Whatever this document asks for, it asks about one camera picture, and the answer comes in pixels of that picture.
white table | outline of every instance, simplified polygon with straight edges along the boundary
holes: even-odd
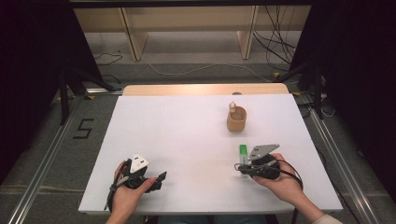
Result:
[[[247,111],[241,133],[230,133],[228,104]],[[146,176],[167,171],[161,190],[145,194],[135,213],[144,215],[273,214],[292,211],[269,189],[242,178],[233,165],[239,145],[280,144],[300,173],[305,194],[324,211],[342,209],[290,94],[121,96],[113,112],[78,211],[104,211],[108,188],[121,161],[139,154]]]

gray floor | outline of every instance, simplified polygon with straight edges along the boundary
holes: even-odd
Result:
[[[298,32],[290,33],[290,43],[296,44],[298,37]],[[112,75],[121,81],[119,84],[113,77],[104,76],[105,81],[114,86],[158,83],[267,82],[273,78],[273,73],[277,71],[268,66],[265,51],[256,41],[253,42],[250,59],[242,60],[235,33],[150,34],[143,60],[139,63],[131,61],[123,35],[87,34],[87,39],[90,41],[94,55],[104,52],[122,55],[122,59],[113,64],[100,65],[103,75]],[[107,56],[107,58],[98,59],[97,62],[106,64],[117,58],[119,57]],[[272,55],[270,63],[279,65],[281,61]],[[298,77],[287,81],[290,91],[297,91],[296,80]],[[93,85],[87,83],[87,87],[93,87]],[[29,207],[24,223],[106,222],[106,217],[79,213],[78,205],[106,134],[106,127],[117,97],[117,95],[111,94],[96,95],[93,100],[84,99],[78,105],[62,145],[45,175],[38,194]],[[304,98],[297,97],[296,102],[304,103]],[[301,108],[301,112],[302,115],[305,115],[307,109]],[[7,223],[26,187],[31,183],[60,128],[60,116],[60,102],[55,96],[47,117],[37,130],[30,149],[21,155],[0,188],[0,223]],[[83,119],[92,119],[86,123],[92,128],[92,131],[89,138],[76,139],[76,136],[85,134],[85,132],[78,131],[78,126]],[[340,190],[346,203],[351,206],[352,211],[362,222],[363,219],[357,206],[332,161],[313,116],[307,117],[304,121],[318,150],[325,155],[330,178]],[[335,114],[330,118],[326,117],[324,122],[342,151],[342,156],[351,168],[369,204],[374,208],[378,223],[394,223],[396,205],[376,179],[366,160],[356,154],[357,146],[342,118]],[[356,223],[347,207],[344,207],[342,212],[332,215],[344,223]],[[290,223],[291,221],[291,214],[277,214],[276,216],[280,223]],[[132,217],[131,223],[142,223],[142,217]],[[298,223],[306,222],[302,217],[299,217]]]

green marker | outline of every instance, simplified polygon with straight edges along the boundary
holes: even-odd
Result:
[[[241,164],[248,164],[248,148],[247,145],[239,145],[239,162]]]

sleeve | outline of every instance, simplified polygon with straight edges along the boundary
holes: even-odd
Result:
[[[314,221],[312,224],[342,224],[342,222],[326,214]]]

human hand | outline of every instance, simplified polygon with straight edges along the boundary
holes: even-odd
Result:
[[[285,159],[281,154],[271,154],[274,156],[279,162],[280,169],[291,174],[295,174],[294,170],[287,165],[284,161]],[[262,186],[267,187],[271,190],[275,196],[287,203],[294,204],[296,200],[300,200],[301,197],[304,197],[303,190],[300,187],[300,184],[291,176],[280,173],[280,176],[275,179],[266,179],[260,176],[253,176],[253,179]]]
[[[284,161],[281,154],[272,154],[279,162],[280,169],[295,175],[293,168],[291,168]],[[253,176],[253,179],[270,189],[278,199],[291,203],[303,216],[310,222],[318,220],[325,214],[317,208],[303,193],[300,183],[293,177],[280,173],[280,176],[275,179],[265,179],[260,176]]]
[[[117,176],[122,164],[123,162],[117,168],[115,176]],[[107,223],[125,223],[136,209],[140,197],[154,184],[156,179],[157,177],[148,178],[137,189],[128,189],[123,185],[118,187],[113,198],[112,213]]]

